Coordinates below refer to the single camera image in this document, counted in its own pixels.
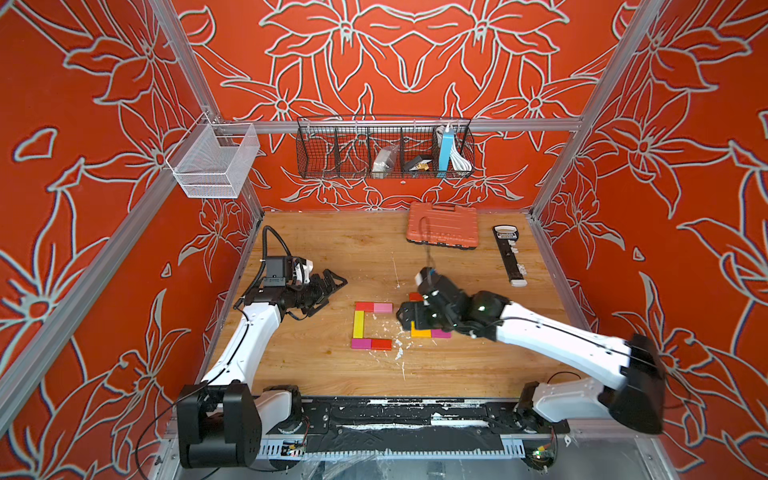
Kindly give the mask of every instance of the orange toolbox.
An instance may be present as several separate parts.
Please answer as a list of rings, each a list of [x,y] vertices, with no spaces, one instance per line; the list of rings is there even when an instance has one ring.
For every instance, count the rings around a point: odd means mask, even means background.
[[[474,249],[480,244],[478,211],[471,207],[413,202],[406,239],[439,247]]]

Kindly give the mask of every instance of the white mesh basket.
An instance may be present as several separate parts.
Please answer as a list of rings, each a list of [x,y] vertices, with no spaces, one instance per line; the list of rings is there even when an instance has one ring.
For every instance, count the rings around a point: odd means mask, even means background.
[[[213,128],[207,125],[173,169],[174,177],[190,198],[237,198],[259,147],[253,125],[235,147],[219,145]]]

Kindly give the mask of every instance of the black wire basket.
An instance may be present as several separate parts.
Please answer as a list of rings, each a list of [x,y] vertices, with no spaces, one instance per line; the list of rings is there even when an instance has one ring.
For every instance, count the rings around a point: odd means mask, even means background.
[[[301,117],[296,159],[304,178],[461,178],[475,170],[468,118],[398,115]],[[439,169],[442,128],[450,125],[465,163]],[[388,158],[382,169],[382,159]]]

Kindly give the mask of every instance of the block arrangement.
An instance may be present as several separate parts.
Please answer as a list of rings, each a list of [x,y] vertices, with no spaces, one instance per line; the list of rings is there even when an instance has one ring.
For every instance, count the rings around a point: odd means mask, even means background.
[[[409,302],[422,302],[424,297],[420,293],[411,292],[408,294]],[[411,322],[411,338],[421,339],[449,339],[451,338],[450,332],[443,332],[440,329],[420,330],[416,329],[414,322]]]
[[[392,313],[391,303],[355,302],[355,323],[352,332],[354,350],[392,350],[390,339],[367,339],[364,337],[367,313]]]

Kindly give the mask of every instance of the wire basket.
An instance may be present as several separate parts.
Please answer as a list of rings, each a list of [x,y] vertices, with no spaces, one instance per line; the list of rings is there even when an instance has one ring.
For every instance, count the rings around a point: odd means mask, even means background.
[[[304,178],[460,178],[475,169],[475,139],[468,118],[352,115],[301,117],[297,123],[296,159]],[[455,149],[468,162],[461,170],[452,161],[447,169],[439,169],[439,127],[449,124],[455,132]],[[394,151],[392,170],[374,171],[385,148]],[[428,170],[410,170],[409,164],[419,155],[432,158]]]
[[[172,167],[174,177],[190,198],[237,198],[259,147],[253,125],[239,146],[220,145],[213,128],[206,125],[179,164]]]

